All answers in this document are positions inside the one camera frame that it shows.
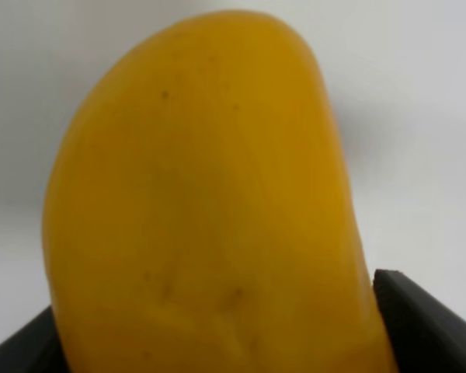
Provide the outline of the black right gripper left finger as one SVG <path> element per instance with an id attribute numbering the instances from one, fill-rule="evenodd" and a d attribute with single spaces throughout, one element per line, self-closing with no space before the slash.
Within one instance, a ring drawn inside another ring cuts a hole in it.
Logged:
<path id="1" fill-rule="evenodd" d="M 0 373 L 68 372 L 51 307 L 0 344 Z"/>

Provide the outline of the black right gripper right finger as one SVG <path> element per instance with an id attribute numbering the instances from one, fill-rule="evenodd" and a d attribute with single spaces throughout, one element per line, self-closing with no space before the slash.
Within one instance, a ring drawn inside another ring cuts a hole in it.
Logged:
<path id="1" fill-rule="evenodd" d="M 400 372 L 466 373 L 465 320 L 399 271 L 373 287 Z"/>

